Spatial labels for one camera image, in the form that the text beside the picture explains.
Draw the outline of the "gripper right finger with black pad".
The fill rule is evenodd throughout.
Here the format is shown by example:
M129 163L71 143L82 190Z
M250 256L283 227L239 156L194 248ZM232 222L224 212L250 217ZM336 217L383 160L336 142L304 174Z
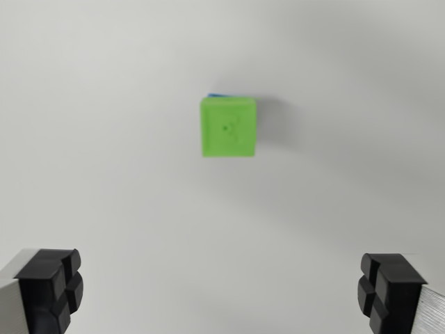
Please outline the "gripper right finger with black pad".
M443 333L444 263L414 253L365 253L357 300L373 333Z

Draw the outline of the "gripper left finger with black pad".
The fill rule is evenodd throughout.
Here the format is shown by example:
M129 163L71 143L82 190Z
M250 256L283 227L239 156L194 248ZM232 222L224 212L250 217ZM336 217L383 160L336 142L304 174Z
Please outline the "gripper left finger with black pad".
M2 333L65 333L83 298L77 249L25 248L1 269Z

